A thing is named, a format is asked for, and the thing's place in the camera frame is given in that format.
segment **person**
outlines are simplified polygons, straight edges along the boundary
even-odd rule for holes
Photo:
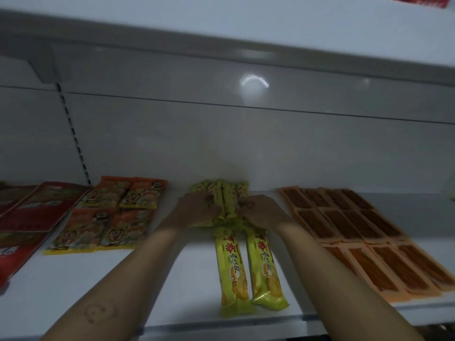
[[[207,192],[187,194],[148,238],[80,298],[42,341],[127,341],[144,323],[158,277],[176,240],[221,212]],[[316,312],[333,340],[423,340],[381,296],[352,274],[270,197],[249,196],[239,215],[283,240]]]

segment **white shelf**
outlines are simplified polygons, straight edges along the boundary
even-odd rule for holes
[[[183,193],[169,190],[163,195],[152,227],[171,211]],[[276,192],[266,194],[285,208]],[[455,273],[454,203],[442,195],[363,195]],[[115,250],[43,256],[42,250],[54,237],[55,234],[31,257],[0,296],[0,339],[39,337],[129,253]],[[257,308],[255,315],[220,319],[221,292],[213,236],[210,231],[194,229],[176,246],[178,250],[184,245],[180,253],[174,252],[175,262],[145,324],[143,338],[169,340],[179,336],[211,340],[215,335],[226,335],[226,340],[270,340],[321,333],[321,323],[282,242],[273,234],[270,240],[289,308],[280,312]],[[241,245],[246,256],[243,241]],[[455,294],[396,306],[415,325],[455,321]]]
[[[0,0],[0,10],[7,30],[89,43],[194,53],[203,36],[206,54],[229,51],[211,39],[244,43],[224,53],[233,58],[267,61],[280,46],[455,67],[455,13],[390,0]],[[24,22],[33,16],[42,21]]]

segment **black line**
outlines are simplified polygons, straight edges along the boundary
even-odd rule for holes
[[[126,99],[138,99],[138,100],[153,100],[159,102],[172,102],[172,103],[186,103],[186,104],[197,104],[197,105],[212,105],[212,106],[225,106],[229,108],[247,108],[247,109],[258,109],[258,110],[272,110],[272,111],[287,111],[287,112],[300,112],[304,114],[321,114],[321,115],[333,115],[342,117],[361,117],[378,120],[393,120],[393,121],[406,121],[406,122],[420,122],[420,123],[432,123],[438,125],[455,125],[455,122],[442,122],[442,121],[427,121],[427,120],[412,120],[404,118],[394,117],[380,117],[380,116],[366,116],[366,115],[355,115],[355,114],[339,114],[336,112],[320,112],[320,111],[305,111],[305,110],[293,110],[286,108],[265,108],[260,106],[245,106],[245,105],[229,105],[229,104],[218,104],[218,103],[203,103],[203,102],[190,102],[186,100],[171,100],[171,99],[157,99],[157,98],[144,98],[144,97],[129,97],[112,94],[97,94],[97,93],[84,93],[84,92],[66,92],[69,94],[81,94],[81,95],[92,95],[97,97],[112,97],[112,98],[126,98]]]
[[[79,161],[82,165],[82,170],[84,172],[84,176],[87,179],[88,185],[91,185],[90,176],[88,174],[87,167],[84,163],[84,157],[82,155],[82,151],[79,146],[79,141],[77,141],[76,131],[74,130],[74,126],[73,126],[73,121],[71,120],[70,112],[68,111],[68,107],[66,106],[65,96],[63,95],[63,92],[61,90],[61,86],[59,83],[55,84],[55,88],[59,94],[59,99],[63,106],[63,109],[65,110],[66,120],[68,121],[68,126],[70,127],[70,130],[71,130],[71,133],[73,136],[73,141],[74,141],[74,145],[76,146],[77,156],[79,157]]]
[[[140,52],[145,52],[145,53],[156,53],[156,54],[166,54],[166,55],[173,55],[173,56],[184,56],[184,57],[191,57],[191,58],[203,58],[203,59],[212,59],[215,61],[227,61],[227,62],[235,62],[235,63],[245,63],[245,64],[257,64],[260,66],[268,66],[268,67],[280,67],[280,68],[290,68],[290,69],[299,69],[299,70],[308,70],[311,72],[320,72],[320,73],[331,73],[331,74],[342,74],[342,75],[349,75],[349,76],[355,76],[355,77],[360,77],[360,78],[371,78],[371,79],[383,79],[383,80],[393,80],[393,81],[401,81],[401,82],[411,82],[415,84],[424,84],[424,85],[438,85],[438,86],[444,86],[444,87],[454,87],[455,83],[443,83],[443,82],[435,82],[433,80],[415,80],[415,79],[406,79],[406,78],[395,78],[395,77],[390,77],[390,76],[382,76],[382,75],[371,75],[371,74],[364,74],[364,73],[350,73],[350,72],[345,72],[342,70],[329,70],[327,69],[322,69],[322,68],[311,68],[311,67],[297,67],[297,66],[285,66],[285,65],[280,65],[280,64],[271,64],[271,63],[264,63],[264,62],[250,62],[250,61],[242,61],[240,59],[233,59],[233,58],[217,58],[217,57],[212,57],[212,56],[198,56],[196,54],[180,54],[180,53],[173,53],[173,52],[167,52],[167,51],[160,51],[157,49],[144,49],[144,48],[137,48],[137,47],[129,47],[129,46],[120,46],[120,45],[111,45],[111,44],[100,44],[100,43],[93,43],[93,42],[86,42],[86,41],[78,41],[75,39],[67,40],[67,39],[59,39],[59,38],[51,38],[53,42],[56,43],[61,43],[61,44],[76,44],[76,45],[88,45],[88,46],[95,46],[95,47],[103,47],[103,48],[111,48],[111,49],[119,49],[119,50],[131,50],[131,51],[140,51]],[[329,51],[320,51],[320,50],[315,50],[315,49],[305,49],[305,48],[297,48],[300,50],[307,50],[307,51],[313,51],[313,52],[322,52],[324,54],[333,54],[335,56],[340,55],[343,57],[350,57],[350,58],[355,58],[357,56],[354,55],[349,55],[349,54],[334,54]],[[374,58],[370,56],[360,56],[361,58],[365,59],[371,59],[373,61],[380,61],[384,63],[398,63],[398,64],[412,64],[413,66],[421,66],[425,68],[436,68],[436,69],[443,69],[444,67],[440,66],[434,66],[430,64],[425,64],[425,63],[410,63],[410,62],[405,62],[405,61],[394,61],[391,59],[386,59],[386,58]]]
[[[20,89],[20,90],[32,90],[32,91],[57,92],[56,90],[37,89],[35,87],[7,86],[7,85],[0,85],[0,87],[5,88],[5,89]]]

